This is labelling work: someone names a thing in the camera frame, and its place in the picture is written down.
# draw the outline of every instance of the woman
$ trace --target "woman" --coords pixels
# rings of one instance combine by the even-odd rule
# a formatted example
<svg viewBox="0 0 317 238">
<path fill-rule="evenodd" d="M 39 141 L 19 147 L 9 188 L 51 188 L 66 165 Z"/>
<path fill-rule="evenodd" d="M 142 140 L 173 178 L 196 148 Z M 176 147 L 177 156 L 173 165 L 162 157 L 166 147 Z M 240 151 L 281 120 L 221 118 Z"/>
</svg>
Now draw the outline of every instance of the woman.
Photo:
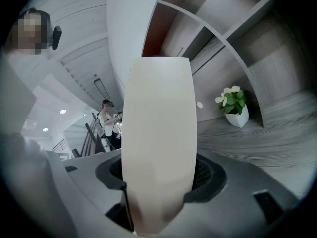
<svg viewBox="0 0 317 238">
<path fill-rule="evenodd" d="M 103 100 L 103 109 L 99 113 L 99 121 L 106 137 L 115 149 L 121 148 L 121 135 L 116 126 L 119 118 L 114 117 L 114 105 L 110 100 Z"/>
</svg>

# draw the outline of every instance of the green leaf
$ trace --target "green leaf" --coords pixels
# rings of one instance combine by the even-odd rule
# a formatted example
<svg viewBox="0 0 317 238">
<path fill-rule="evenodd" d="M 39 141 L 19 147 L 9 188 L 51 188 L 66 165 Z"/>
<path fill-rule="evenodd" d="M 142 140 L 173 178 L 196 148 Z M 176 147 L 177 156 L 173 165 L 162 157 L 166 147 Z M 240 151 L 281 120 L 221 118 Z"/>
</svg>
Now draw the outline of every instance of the green leaf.
<svg viewBox="0 0 317 238">
<path fill-rule="evenodd" d="M 225 93 L 224 95 L 225 95 L 225 97 L 227 97 L 227 98 L 233 97 L 233 94 L 232 94 L 232 93 Z"/>
<path fill-rule="evenodd" d="M 240 91 L 237 93 L 237 98 L 238 98 L 238 99 L 241 99 L 242 96 L 244 96 L 244 93 L 243 93 L 242 90 L 240 90 Z"/>
<path fill-rule="evenodd" d="M 240 106 L 241 106 L 241 107 L 243 107 L 243 108 L 244 108 L 245 103 L 244 103 L 244 101 L 243 101 L 243 100 L 238 100 L 238 103 L 240 104 Z"/>
<path fill-rule="evenodd" d="M 228 114 L 233 109 L 234 109 L 234 105 L 226 105 L 224 111 L 225 111 L 225 113 Z"/>
<path fill-rule="evenodd" d="M 221 105 L 219 106 L 219 110 L 220 110 L 221 112 L 224 112 L 225 107 L 221 104 Z"/>
<path fill-rule="evenodd" d="M 239 115 L 242 114 L 242 107 L 240 105 L 236 105 L 236 107 L 238 109 Z"/>
<path fill-rule="evenodd" d="M 227 104 L 234 105 L 237 102 L 237 99 L 234 96 L 227 97 Z"/>
</svg>

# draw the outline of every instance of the ceiling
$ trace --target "ceiling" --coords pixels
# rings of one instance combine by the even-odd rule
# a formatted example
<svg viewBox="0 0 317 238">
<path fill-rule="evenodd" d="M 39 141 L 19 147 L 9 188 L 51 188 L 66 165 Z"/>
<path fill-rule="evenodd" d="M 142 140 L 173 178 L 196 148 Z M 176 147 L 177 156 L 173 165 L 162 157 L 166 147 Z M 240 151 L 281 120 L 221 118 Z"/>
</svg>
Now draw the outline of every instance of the ceiling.
<svg viewBox="0 0 317 238">
<path fill-rule="evenodd" d="M 60 135 L 65 129 L 83 117 L 95 112 L 60 84 L 52 75 L 48 75 L 33 94 L 37 97 L 35 105 L 28 115 L 21 134 L 32 138 L 47 138 Z"/>
<path fill-rule="evenodd" d="M 123 100 L 109 56 L 106 0 L 30 0 L 24 9 L 31 7 L 47 12 L 53 28 L 61 27 L 62 36 L 55 51 L 50 48 L 40 56 L 10 57 L 22 80 L 39 64 L 43 66 L 46 61 L 54 59 L 61 62 L 72 80 L 97 103 L 95 106 L 101 107 L 105 98 L 94 85 L 94 80 L 100 78 L 110 100 L 122 110 Z M 77 92 L 74 94 L 84 100 Z"/>
</svg>

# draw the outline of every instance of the black hair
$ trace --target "black hair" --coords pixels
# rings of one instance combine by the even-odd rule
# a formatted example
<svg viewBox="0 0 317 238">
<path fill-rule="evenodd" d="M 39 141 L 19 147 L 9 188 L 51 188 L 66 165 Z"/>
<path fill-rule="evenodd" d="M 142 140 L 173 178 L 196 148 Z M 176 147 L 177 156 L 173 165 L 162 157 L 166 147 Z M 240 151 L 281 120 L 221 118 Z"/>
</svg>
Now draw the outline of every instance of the black hair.
<svg viewBox="0 0 317 238">
<path fill-rule="evenodd" d="M 108 104 L 108 103 L 110 103 L 111 106 L 114 107 L 114 104 L 112 103 L 112 101 L 107 100 L 107 99 L 104 99 L 104 100 L 103 100 L 103 103 L 102 103 L 102 109 L 104 108 L 104 104 Z"/>
<path fill-rule="evenodd" d="M 51 17 L 48 13 L 35 8 L 29 8 L 22 12 L 18 19 L 23 19 L 26 14 L 37 14 L 41 16 L 41 42 L 35 44 L 35 53 L 41 53 L 41 49 L 46 49 L 52 42 Z"/>
</svg>

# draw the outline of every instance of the white flower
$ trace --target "white flower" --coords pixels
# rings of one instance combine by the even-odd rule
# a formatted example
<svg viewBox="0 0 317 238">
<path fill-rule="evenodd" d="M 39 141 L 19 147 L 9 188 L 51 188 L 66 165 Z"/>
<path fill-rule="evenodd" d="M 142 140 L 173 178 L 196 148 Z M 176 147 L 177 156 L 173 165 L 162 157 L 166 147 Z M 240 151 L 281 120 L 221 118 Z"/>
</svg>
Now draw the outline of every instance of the white flower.
<svg viewBox="0 0 317 238">
<path fill-rule="evenodd" d="M 223 90 L 225 93 L 237 93 L 237 92 L 239 92 L 240 91 L 240 86 L 232 86 L 232 88 L 225 88 L 224 90 Z"/>
<path fill-rule="evenodd" d="M 232 86 L 232 88 L 231 88 L 231 92 L 232 93 L 237 93 L 237 92 L 239 92 L 240 91 L 240 86 Z"/>
<path fill-rule="evenodd" d="M 223 101 L 222 105 L 226 106 L 228 99 L 227 99 L 227 97 L 225 97 L 224 93 L 221 94 L 221 97 L 216 98 L 217 103 L 220 103 L 222 101 Z"/>
</svg>

